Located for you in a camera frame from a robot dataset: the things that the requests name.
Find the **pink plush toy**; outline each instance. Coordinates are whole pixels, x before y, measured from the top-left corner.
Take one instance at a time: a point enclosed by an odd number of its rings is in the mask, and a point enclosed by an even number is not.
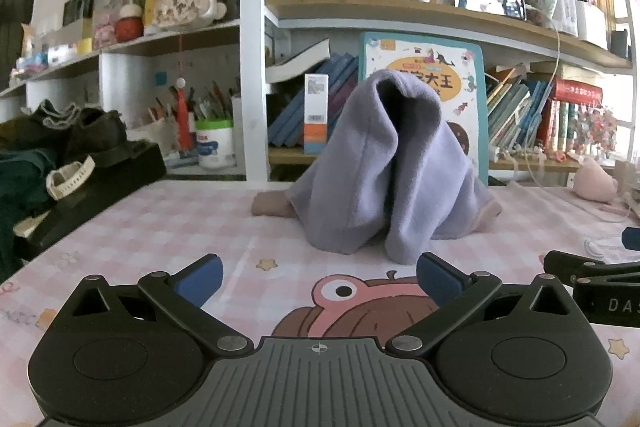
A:
[[[618,182],[593,158],[586,158],[575,173],[574,192],[585,200],[610,203],[618,194]]]

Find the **white jar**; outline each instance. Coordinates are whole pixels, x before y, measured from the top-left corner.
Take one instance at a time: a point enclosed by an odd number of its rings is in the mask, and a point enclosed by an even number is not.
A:
[[[196,121],[198,161],[203,169],[222,169],[236,165],[232,120]]]

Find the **gray ribbed plate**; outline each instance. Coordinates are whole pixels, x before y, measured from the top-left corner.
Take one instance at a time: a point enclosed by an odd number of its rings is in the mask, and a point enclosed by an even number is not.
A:
[[[41,424],[62,427],[53,420]],[[214,364],[185,403],[141,427],[496,427],[459,407],[425,365],[372,339],[270,339]],[[592,417],[569,424],[601,426]]]

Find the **cloth fold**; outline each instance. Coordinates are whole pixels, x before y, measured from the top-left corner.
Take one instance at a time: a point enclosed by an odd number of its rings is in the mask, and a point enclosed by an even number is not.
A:
[[[353,91],[324,152],[286,196],[314,247],[349,254],[386,231],[386,253],[399,264],[414,264],[431,239],[463,237],[501,211],[437,93],[392,70]]]

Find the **green lid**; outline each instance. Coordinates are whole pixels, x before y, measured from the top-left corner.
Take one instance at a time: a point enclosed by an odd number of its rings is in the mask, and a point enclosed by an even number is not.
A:
[[[213,129],[228,129],[233,127],[233,120],[196,120],[196,130],[210,131]]]

